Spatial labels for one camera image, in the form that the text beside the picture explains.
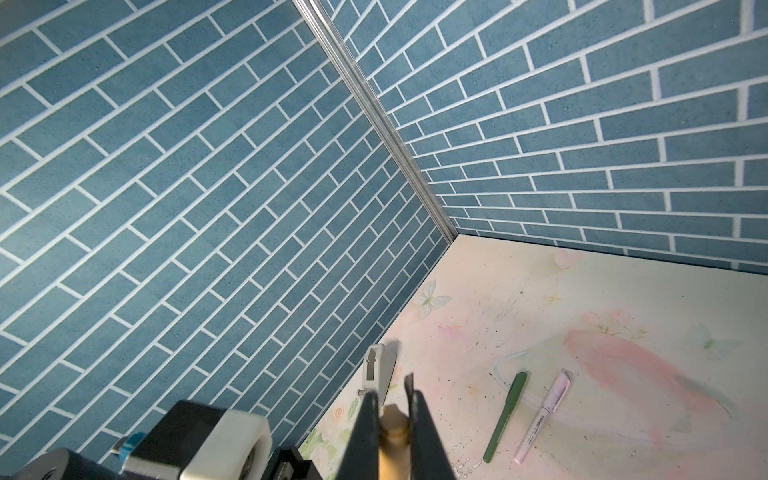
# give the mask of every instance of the green marker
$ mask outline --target green marker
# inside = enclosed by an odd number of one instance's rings
[[[515,376],[515,380],[512,381],[512,386],[509,387],[509,393],[504,402],[502,416],[498,417],[496,429],[493,431],[493,435],[491,435],[491,441],[488,442],[488,448],[485,449],[485,455],[482,456],[485,463],[491,463],[491,458],[493,458],[493,454],[496,452],[496,447],[498,447],[498,440],[502,437],[502,433],[504,433],[504,428],[507,426],[507,422],[509,422],[512,410],[518,403],[518,399],[523,392],[523,387],[525,386],[525,380],[527,378],[528,374],[526,372],[520,372]]]

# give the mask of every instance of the silver metal strip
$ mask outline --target silver metal strip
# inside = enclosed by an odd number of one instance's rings
[[[360,70],[360,66],[357,65],[352,52],[346,47],[341,34],[336,30],[326,10],[319,0],[293,0],[293,4],[299,9],[304,21],[312,29],[317,41],[328,54],[336,70],[339,71],[339,75],[341,75],[349,91],[352,92],[373,128],[376,129],[376,133],[379,134],[387,150],[395,159],[429,216],[435,221],[435,225],[440,229],[448,244],[451,244],[458,236],[458,232],[453,227],[445,210],[442,209],[437,197],[432,192],[432,188],[424,180],[419,166],[411,157],[395,126],[389,121],[384,107],[368,84],[366,76]]]

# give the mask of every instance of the table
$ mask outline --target table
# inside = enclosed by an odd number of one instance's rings
[[[386,331],[456,478],[768,478],[768,276],[460,236]],[[508,385],[530,372],[490,464]],[[512,456],[561,369],[573,386]],[[301,446],[333,480],[362,367]]]

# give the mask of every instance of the pink pen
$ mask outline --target pink pen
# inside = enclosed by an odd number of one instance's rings
[[[525,456],[528,454],[528,450],[533,446],[533,442],[536,441],[536,437],[541,429],[544,428],[545,423],[549,415],[553,414],[555,410],[560,406],[560,402],[563,401],[565,393],[568,388],[571,387],[571,379],[568,374],[563,370],[558,374],[558,377],[554,379],[552,388],[549,389],[549,393],[544,398],[544,402],[541,404],[541,408],[533,419],[531,428],[528,429],[528,433],[525,434],[522,443],[518,447],[518,451],[515,452],[515,463],[520,465]]]

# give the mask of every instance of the wall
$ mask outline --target wall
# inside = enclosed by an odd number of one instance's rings
[[[298,442],[445,243],[291,2],[5,0],[0,35],[0,473],[187,397]]]
[[[327,1],[460,233],[768,273],[765,0]]]

